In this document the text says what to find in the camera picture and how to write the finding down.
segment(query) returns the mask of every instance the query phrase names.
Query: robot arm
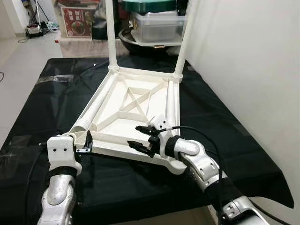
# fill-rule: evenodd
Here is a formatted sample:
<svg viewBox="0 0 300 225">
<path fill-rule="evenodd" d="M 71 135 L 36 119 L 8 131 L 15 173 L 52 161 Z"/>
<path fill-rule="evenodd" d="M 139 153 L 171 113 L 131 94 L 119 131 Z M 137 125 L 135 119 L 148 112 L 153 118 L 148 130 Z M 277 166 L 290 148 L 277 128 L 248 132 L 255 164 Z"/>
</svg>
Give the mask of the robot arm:
<svg viewBox="0 0 300 225">
<path fill-rule="evenodd" d="M 70 136 L 51 137 L 47 141 L 50 182 L 42 196 L 43 211 L 38 225 L 72 224 L 75 179 L 82 169 L 75 157 L 90 153 L 91 148 L 92 138 L 89 131 L 83 149 L 76 149 Z"/>
<path fill-rule="evenodd" d="M 213 207 L 221 212 L 222 224 L 269 224 L 250 200 L 236 189 L 224 172 L 222 172 L 222 199 L 219 199 L 219 165 L 206 154 L 201 143 L 173 136 L 172 127 L 163 115 L 153 118 L 148 127 L 138 126 L 136 129 L 150 135 L 148 140 L 150 145 L 146 147 L 141 143 L 128 141 L 129 146 L 150 157 L 160 154 L 161 157 L 173 157 L 183 162 Z"/>
</svg>

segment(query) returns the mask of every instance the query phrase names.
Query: cable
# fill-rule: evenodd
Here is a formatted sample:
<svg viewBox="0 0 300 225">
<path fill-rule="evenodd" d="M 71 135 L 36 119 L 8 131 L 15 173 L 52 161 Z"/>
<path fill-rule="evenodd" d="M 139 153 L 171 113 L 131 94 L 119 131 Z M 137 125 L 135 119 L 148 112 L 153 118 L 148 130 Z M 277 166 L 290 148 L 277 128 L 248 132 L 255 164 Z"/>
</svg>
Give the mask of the cable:
<svg viewBox="0 0 300 225">
<path fill-rule="evenodd" d="M 201 132 L 200 130 L 198 130 L 196 128 L 188 127 L 188 126 L 175 126 L 175 127 L 172 127 L 172 129 L 188 129 L 188 130 L 193 130 L 193 131 L 201 134 L 203 137 L 205 137 L 214 146 L 214 148 L 216 150 L 216 155 L 217 155 L 217 158 L 218 158 L 218 161 L 219 161 L 219 186 L 218 186 L 219 212 L 218 212 L 218 225 L 221 225 L 223 165 L 222 165 L 222 160 L 221 160 L 220 152 L 219 152 L 219 149 L 218 149 L 217 145 L 215 144 L 215 142 L 211 138 L 209 138 L 206 134 L 204 134 L 203 132 Z M 158 130 L 159 133 L 160 132 L 164 132 L 164 131 L 166 131 L 166 129 Z"/>
<path fill-rule="evenodd" d="M 27 38 L 18 40 L 18 43 L 23 44 L 23 43 L 27 42 L 28 40 L 29 40 L 29 38 L 27 37 Z"/>
<path fill-rule="evenodd" d="M 33 11 L 33 15 L 31 16 L 31 18 L 29 19 L 29 26 L 36 24 L 38 21 L 36 19 L 36 15 L 38 13 L 37 8 L 35 8 L 35 10 Z"/>
<path fill-rule="evenodd" d="M 47 25 L 47 29 L 49 32 L 52 32 L 52 33 L 58 33 L 57 30 L 60 29 L 60 26 L 58 23 L 54 23 L 52 21 L 49 21 L 46 23 Z"/>
<path fill-rule="evenodd" d="M 213 155 L 217 155 L 217 153 L 213 152 L 213 151 L 210 151 L 210 150 L 205 150 L 206 152 L 210 153 L 210 154 L 213 154 Z"/>
<path fill-rule="evenodd" d="M 33 161 L 33 164 L 31 166 L 31 169 L 28 173 L 28 177 L 27 177 L 27 183 L 26 183 L 26 187 L 25 187 L 25 191 L 24 191 L 24 225 L 27 225 L 27 204 L 28 204 L 28 191 L 29 191 L 29 186 L 30 186 L 30 180 L 32 177 L 32 172 L 34 170 L 34 167 L 37 164 L 38 158 L 41 155 L 42 150 L 38 151 L 38 154 L 36 156 L 36 158 Z"/>
<path fill-rule="evenodd" d="M 249 199 L 249 200 L 250 200 L 250 202 L 251 202 L 251 203 L 252 203 L 259 211 L 261 211 L 263 214 L 267 215 L 268 217 L 274 219 L 275 221 L 277 221 L 277 222 L 279 222 L 279 223 L 281 223 L 281 224 L 283 224 L 283 225 L 290 225 L 289 223 L 287 223 L 287 222 L 285 222 L 285 221 L 283 221 L 283 220 L 281 220 L 281 219 L 275 217 L 274 215 L 268 213 L 266 210 L 262 209 L 259 205 L 257 205 L 255 202 L 253 202 L 251 199 Z"/>
<path fill-rule="evenodd" d="M 42 12 L 44 13 L 46 19 L 47 19 L 48 21 L 50 21 L 49 18 L 47 17 L 47 15 L 46 15 L 46 13 L 44 12 L 43 8 L 41 7 L 41 5 L 39 4 L 38 1 L 37 1 L 37 4 L 38 4 L 38 6 L 41 8 L 41 10 L 42 10 Z"/>
<path fill-rule="evenodd" d="M 1 79 L 0 79 L 0 82 L 1 82 L 1 81 L 3 81 L 3 79 L 4 79 L 4 73 L 3 73 L 3 72 L 0 72 L 0 74 L 2 74 L 2 77 L 1 77 Z"/>
</svg>

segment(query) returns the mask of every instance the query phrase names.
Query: black cloth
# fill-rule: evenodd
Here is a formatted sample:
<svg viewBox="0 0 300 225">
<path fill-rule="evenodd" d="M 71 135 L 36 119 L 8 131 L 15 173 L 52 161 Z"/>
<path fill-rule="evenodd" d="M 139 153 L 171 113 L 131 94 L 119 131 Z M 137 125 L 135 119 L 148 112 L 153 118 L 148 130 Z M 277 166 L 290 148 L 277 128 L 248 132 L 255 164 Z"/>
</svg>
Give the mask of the black cloth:
<svg viewBox="0 0 300 225">
<path fill-rule="evenodd" d="M 176 59 L 127 56 L 123 67 L 172 72 Z M 23 192 L 38 143 L 67 132 L 108 72 L 108 59 L 50 59 L 41 76 L 74 75 L 72 82 L 35 85 L 0 152 L 0 221 L 22 224 Z M 203 131 L 220 149 L 228 176 L 247 196 L 262 196 L 293 207 L 281 170 L 230 113 L 201 76 L 184 68 L 180 84 L 180 123 Z M 211 143 L 193 131 L 183 137 Z M 75 224 L 117 223 L 209 204 L 187 172 L 107 156 L 82 156 L 76 179 Z M 37 222 L 49 164 L 42 154 L 29 191 L 29 219 Z"/>
</svg>

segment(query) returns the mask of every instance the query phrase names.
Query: green lid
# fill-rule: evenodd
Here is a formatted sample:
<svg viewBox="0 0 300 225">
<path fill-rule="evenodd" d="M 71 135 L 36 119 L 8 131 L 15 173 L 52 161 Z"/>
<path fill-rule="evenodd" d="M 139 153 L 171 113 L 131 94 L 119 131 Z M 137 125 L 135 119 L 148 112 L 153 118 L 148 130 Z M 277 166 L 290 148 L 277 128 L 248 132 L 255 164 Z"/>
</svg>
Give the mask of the green lid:
<svg viewBox="0 0 300 225">
<path fill-rule="evenodd" d="M 159 13 L 176 10 L 176 0 L 123 0 L 124 10 L 136 13 Z"/>
</svg>

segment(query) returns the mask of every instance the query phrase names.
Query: red packaging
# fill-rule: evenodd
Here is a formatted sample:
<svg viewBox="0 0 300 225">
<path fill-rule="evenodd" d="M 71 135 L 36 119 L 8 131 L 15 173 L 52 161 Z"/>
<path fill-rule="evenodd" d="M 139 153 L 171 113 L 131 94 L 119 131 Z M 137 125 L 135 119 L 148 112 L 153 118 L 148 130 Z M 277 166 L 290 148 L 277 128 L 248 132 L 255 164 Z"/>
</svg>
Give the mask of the red packaging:
<svg viewBox="0 0 300 225">
<path fill-rule="evenodd" d="M 68 37 L 91 37 L 96 8 L 62 7 L 61 13 Z"/>
</svg>

